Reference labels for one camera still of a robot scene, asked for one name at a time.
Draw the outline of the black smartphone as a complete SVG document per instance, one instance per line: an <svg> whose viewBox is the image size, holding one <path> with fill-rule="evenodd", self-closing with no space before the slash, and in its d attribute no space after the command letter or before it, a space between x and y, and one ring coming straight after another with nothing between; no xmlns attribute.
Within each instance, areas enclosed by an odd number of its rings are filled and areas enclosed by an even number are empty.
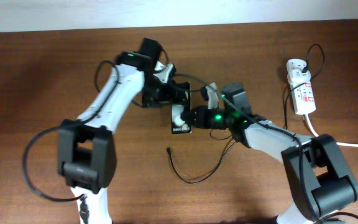
<svg viewBox="0 0 358 224"><path fill-rule="evenodd" d="M191 125L186 124L181 120L182 112L190 112L191 110L191 95L189 93L189 101L185 104L173 104L171 99L171 130L172 134L189 134L192 132Z"/></svg>

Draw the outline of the white power strip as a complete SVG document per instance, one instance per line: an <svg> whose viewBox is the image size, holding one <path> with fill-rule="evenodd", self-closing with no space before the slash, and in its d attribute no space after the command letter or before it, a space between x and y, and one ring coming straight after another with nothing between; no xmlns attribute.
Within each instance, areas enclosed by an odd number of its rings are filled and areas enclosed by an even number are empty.
<svg viewBox="0 0 358 224"><path fill-rule="evenodd" d="M310 114L316 110L311 82L293 82L288 80L291 88L294 111L298 115Z"/></svg>

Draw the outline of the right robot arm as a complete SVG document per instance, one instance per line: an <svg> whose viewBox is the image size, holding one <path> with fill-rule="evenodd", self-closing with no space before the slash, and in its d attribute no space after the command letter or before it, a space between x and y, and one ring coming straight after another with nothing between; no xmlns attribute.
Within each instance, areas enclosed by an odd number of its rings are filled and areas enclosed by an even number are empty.
<svg viewBox="0 0 358 224"><path fill-rule="evenodd" d="M175 121L200 129L228 129L233 140L262 151L284 165L293 203L267 223L340 223L343 208L358 201L358 182L336 140L323 134L299 135L254 114L243 86L232 83L217 91L206 86L209 100L224 108L185 109Z"/></svg>

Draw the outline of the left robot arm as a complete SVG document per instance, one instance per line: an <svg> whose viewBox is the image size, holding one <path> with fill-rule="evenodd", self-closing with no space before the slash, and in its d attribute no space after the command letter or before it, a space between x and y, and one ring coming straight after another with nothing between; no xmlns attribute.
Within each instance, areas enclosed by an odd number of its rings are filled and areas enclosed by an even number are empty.
<svg viewBox="0 0 358 224"><path fill-rule="evenodd" d="M139 50L123 51L112 64L107 83L77 119L62 121L58 139L58 174L74 194L81 223L112 223L108 185L117 166L114 133L138 93L142 106L188 102L183 86L170 78L173 64L157 69L163 47L144 38Z"/></svg>

